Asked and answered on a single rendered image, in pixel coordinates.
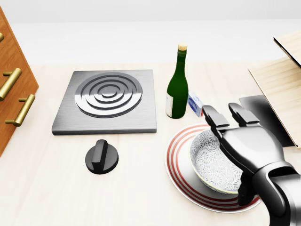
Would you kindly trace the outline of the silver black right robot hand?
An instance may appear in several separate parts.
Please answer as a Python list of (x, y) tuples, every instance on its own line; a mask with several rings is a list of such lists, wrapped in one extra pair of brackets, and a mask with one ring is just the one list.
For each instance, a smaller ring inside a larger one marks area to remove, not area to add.
[(287, 165), (282, 145), (260, 125), (259, 119), (236, 103), (229, 109), (239, 127), (230, 128), (226, 118), (212, 106), (203, 106), (203, 113), (211, 131), (218, 138), (220, 149), (242, 171), (238, 203), (247, 205), (259, 195), (267, 206), (285, 209), (285, 201), (264, 172)]

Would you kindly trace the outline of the patterned white bowl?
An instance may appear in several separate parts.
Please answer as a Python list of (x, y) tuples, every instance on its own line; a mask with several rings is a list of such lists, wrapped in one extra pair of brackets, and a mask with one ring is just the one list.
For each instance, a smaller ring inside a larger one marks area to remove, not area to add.
[(221, 151), (219, 140), (210, 129), (193, 138), (189, 159), (200, 181), (207, 187), (222, 194), (238, 193), (242, 170)]

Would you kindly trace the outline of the white plate with red rings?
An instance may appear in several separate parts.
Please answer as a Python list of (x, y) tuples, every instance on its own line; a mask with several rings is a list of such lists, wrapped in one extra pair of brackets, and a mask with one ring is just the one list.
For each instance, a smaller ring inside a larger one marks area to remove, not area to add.
[(250, 204), (239, 206), (237, 194), (222, 194), (200, 181), (192, 168), (189, 150), (193, 138), (205, 129), (207, 124), (196, 124), (176, 132), (170, 139), (165, 153), (165, 165), (175, 187), (190, 201), (205, 209), (221, 213), (236, 213), (249, 210), (260, 203), (255, 196)]

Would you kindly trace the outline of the flat grey stove plate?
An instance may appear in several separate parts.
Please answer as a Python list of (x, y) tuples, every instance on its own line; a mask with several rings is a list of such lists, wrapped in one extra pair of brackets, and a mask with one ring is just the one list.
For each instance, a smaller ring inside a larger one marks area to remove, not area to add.
[(54, 135), (155, 133), (152, 70), (74, 71)]

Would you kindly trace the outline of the pale wooden rack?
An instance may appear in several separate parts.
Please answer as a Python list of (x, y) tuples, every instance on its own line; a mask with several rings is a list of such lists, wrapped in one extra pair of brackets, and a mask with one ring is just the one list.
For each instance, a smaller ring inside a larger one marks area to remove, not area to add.
[(240, 102), (283, 147), (301, 149), (301, 29), (275, 37), (274, 42), (287, 56), (250, 68), (262, 94)]

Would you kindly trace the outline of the small blue white box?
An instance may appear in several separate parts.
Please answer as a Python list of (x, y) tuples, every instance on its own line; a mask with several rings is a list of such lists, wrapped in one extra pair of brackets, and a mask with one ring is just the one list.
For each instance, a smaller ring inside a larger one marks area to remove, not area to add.
[(198, 117), (203, 116), (203, 103), (192, 90), (189, 90), (187, 103)]

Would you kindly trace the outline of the green wine bottle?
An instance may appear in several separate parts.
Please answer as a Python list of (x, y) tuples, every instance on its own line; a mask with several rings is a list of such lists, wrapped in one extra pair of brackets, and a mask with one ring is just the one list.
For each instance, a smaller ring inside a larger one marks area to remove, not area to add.
[(173, 119), (185, 115), (188, 99), (188, 83), (185, 76), (185, 60), (187, 44), (179, 43), (175, 72), (168, 84), (166, 91), (166, 114)]

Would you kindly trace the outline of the round black stove knob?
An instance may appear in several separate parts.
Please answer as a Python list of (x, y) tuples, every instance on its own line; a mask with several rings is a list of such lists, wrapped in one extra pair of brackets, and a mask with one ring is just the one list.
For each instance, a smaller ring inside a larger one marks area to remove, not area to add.
[(118, 161), (119, 155), (116, 148), (104, 139), (98, 140), (85, 157), (88, 170), (94, 174), (111, 172), (117, 166)]

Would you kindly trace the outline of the wooden cabinet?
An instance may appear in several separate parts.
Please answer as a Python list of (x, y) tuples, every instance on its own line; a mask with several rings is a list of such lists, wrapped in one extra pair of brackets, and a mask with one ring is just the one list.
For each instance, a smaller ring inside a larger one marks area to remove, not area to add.
[(0, 101), (0, 156), (2, 156), (17, 128), (13, 124), (6, 124), (5, 120), (16, 118), (24, 104), (18, 99), (28, 97), (30, 94), (35, 95), (39, 85), (1, 7), (0, 33), (4, 35), (4, 40), (0, 42), (0, 88), (8, 79), (8, 76), (3, 76), (3, 72), (12, 72), (15, 68), (22, 70), (22, 74), (5, 99)]

